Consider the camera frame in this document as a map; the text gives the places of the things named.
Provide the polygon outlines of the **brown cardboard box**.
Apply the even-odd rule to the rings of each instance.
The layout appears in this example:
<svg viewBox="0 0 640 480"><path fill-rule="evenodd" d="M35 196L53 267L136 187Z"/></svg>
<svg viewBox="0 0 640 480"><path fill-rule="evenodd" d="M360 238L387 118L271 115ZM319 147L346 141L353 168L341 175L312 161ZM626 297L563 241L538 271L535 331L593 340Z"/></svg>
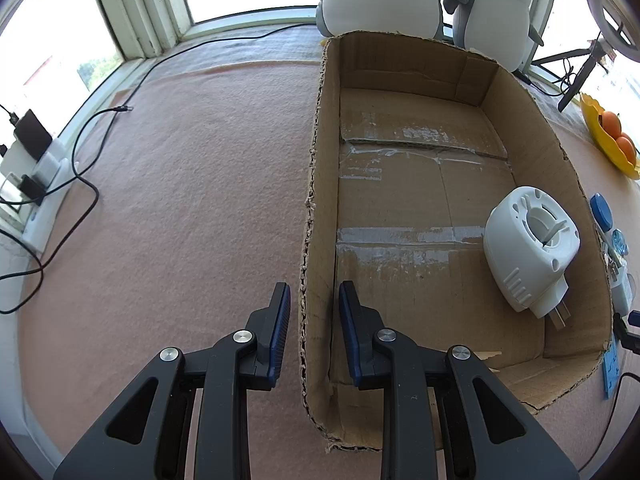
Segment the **brown cardboard box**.
<svg viewBox="0 0 640 480"><path fill-rule="evenodd" d="M551 195L574 221L570 318L514 311L483 252L514 188ZM611 295L578 175L534 99L495 61L434 40L351 32L324 49L300 269L300 376L329 445L376 451L383 399L349 377L337 291L426 348L465 344L541 410L596 370Z"/></svg>

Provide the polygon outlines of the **blue clear small bottle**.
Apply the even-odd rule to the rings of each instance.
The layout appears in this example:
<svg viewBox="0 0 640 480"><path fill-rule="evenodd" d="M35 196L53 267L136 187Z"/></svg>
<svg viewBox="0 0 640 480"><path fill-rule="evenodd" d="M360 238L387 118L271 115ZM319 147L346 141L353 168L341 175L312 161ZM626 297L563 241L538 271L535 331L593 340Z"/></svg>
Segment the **blue clear small bottle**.
<svg viewBox="0 0 640 480"><path fill-rule="evenodd" d="M620 229L612 229L611 242L614 250L621 257L626 257L626 255L628 255L629 249L626 238L624 237L624 233Z"/></svg>

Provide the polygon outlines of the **white AC adapter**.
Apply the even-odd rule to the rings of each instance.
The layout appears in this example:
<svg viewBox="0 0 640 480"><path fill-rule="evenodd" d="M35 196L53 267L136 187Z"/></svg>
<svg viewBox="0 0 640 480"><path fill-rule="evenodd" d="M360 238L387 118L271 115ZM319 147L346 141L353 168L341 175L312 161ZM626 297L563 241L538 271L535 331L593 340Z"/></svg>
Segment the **white AC adapter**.
<svg viewBox="0 0 640 480"><path fill-rule="evenodd" d="M622 318L626 318L630 313L635 293L634 277L628 272L626 266L621 266L612 281L611 294L614 311Z"/></svg>

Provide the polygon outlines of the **black charger plug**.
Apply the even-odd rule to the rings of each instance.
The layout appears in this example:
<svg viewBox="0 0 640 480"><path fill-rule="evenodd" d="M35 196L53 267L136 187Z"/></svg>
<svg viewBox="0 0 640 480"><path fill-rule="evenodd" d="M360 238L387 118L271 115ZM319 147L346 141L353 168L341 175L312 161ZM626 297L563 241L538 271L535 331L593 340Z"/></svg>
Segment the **black charger plug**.
<svg viewBox="0 0 640 480"><path fill-rule="evenodd" d="M27 154L39 162L52 144L53 138L32 110L20 118L14 128L16 140L22 144Z"/></svg>

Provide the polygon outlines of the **orange fruit lower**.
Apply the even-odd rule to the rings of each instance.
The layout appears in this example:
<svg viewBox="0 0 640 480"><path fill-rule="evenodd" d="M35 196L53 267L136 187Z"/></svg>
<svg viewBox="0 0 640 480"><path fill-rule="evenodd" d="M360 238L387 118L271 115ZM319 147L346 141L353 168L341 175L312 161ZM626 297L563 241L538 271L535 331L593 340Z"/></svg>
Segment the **orange fruit lower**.
<svg viewBox="0 0 640 480"><path fill-rule="evenodd" d="M636 148L634 147L634 144L628 138L628 136L626 136L625 133L622 133L620 136L616 138L615 142L617 146L620 148L620 150L622 151L622 153L625 155L626 159L631 164L631 166L633 167L636 166L636 163L637 163Z"/></svg>

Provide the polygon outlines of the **yellow fruit bowl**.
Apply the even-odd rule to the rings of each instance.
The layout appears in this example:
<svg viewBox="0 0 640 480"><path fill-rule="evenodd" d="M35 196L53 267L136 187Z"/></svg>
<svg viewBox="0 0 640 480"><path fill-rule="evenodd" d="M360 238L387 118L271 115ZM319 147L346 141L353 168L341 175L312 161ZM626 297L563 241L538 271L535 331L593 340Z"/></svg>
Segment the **yellow fruit bowl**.
<svg viewBox="0 0 640 480"><path fill-rule="evenodd" d="M638 180L639 164L633 165L617 142L600 125L599 116L604 112L604 108L597 100L585 93L580 95L580 108L592 140L608 160L626 177Z"/></svg>

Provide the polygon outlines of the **blue round lid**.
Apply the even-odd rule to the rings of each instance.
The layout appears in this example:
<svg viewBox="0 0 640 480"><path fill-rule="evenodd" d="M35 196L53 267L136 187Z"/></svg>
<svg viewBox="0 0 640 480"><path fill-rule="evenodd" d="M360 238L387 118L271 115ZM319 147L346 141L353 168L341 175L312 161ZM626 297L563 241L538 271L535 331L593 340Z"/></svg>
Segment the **blue round lid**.
<svg viewBox="0 0 640 480"><path fill-rule="evenodd" d="M589 205L594 220L603 233L608 233L613 229L614 219L612 210L608 201L600 193L593 194L590 197Z"/></svg>

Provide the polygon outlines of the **black tripod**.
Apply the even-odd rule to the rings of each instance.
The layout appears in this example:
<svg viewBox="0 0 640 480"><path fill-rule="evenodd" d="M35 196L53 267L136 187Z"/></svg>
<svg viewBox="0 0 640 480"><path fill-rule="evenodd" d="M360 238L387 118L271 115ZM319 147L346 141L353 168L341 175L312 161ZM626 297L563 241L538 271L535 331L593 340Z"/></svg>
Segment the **black tripod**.
<svg viewBox="0 0 640 480"><path fill-rule="evenodd" d="M608 73L608 68L605 66L605 58L608 56L608 47L604 39L596 39L590 42L588 48L573 49L566 52L552 54L545 56L544 58L537 58L533 60L532 65L537 68L546 69L546 66L555 62L570 62L572 58L585 57L585 62L582 63L580 69L574 73L572 66L569 65L565 71L565 75L559 77L556 81L567 84L568 88L560 92L561 99L558 103L558 111L562 113L566 109L570 101L578 95L582 86L587 81L593 70L600 66L605 73Z"/></svg>

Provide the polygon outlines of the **orange fruit upper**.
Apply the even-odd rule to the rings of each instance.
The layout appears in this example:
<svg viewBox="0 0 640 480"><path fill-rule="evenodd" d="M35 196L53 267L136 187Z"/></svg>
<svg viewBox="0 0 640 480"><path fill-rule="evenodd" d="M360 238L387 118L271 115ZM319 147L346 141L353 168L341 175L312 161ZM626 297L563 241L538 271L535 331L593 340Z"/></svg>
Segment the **orange fruit upper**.
<svg viewBox="0 0 640 480"><path fill-rule="evenodd" d="M620 118L613 112L605 110L600 114L599 122L602 129L614 140L622 135Z"/></svg>

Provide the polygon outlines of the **white power strip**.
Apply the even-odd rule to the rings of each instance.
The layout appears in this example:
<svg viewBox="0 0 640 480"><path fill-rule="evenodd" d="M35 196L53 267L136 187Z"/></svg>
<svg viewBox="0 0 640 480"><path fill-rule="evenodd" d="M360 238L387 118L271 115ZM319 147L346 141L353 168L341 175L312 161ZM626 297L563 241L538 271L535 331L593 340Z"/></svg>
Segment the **white power strip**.
<svg viewBox="0 0 640 480"><path fill-rule="evenodd" d="M10 221L37 255L46 250L55 218L74 176L70 152L58 139L35 160L14 141L1 161L1 197L9 202Z"/></svg>

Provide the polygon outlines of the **white round plug-in device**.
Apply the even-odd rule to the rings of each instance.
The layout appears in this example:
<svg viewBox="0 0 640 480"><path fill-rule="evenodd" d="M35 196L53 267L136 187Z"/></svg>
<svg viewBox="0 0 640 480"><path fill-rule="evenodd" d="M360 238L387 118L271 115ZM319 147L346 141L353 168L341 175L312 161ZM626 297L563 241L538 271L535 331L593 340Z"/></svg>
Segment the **white round plug-in device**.
<svg viewBox="0 0 640 480"><path fill-rule="evenodd" d="M491 211L483 247L492 277L516 312L548 318L556 330L570 312L565 271L576 257L576 224L548 193L533 186L514 188Z"/></svg>

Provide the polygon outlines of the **small plush penguin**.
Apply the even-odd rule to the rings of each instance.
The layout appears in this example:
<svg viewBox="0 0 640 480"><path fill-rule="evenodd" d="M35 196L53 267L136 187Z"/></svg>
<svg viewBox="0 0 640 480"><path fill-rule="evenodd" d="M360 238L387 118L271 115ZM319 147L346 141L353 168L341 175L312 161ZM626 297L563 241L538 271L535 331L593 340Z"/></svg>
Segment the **small plush penguin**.
<svg viewBox="0 0 640 480"><path fill-rule="evenodd" d="M454 44L492 58L510 73L524 60L525 48L544 42L530 22L532 0L444 0L452 16Z"/></svg>

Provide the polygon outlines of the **orange fruit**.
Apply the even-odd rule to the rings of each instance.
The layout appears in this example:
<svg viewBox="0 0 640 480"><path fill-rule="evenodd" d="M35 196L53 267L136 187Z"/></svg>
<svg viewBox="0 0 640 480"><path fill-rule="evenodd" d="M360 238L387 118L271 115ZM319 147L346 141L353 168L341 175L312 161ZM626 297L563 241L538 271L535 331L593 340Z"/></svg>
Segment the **orange fruit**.
<svg viewBox="0 0 640 480"><path fill-rule="evenodd" d="M622 135L620 118L613 112L605 110L600 114L599 122L602 129L614 140Z"/></svg>
<svg viewBox="0 0 640 480"><path fill-rule="evenodd" d="M622 153L625 155L626 159L631 164L631 166L633 167L636 166L636 163L637 163L636 148L634 147L634 144L628 138L628 136L626 136L625 133L622 133L620 136L616 138L615 142L617 146L620 148L620 150L622 151Z"/></svg>

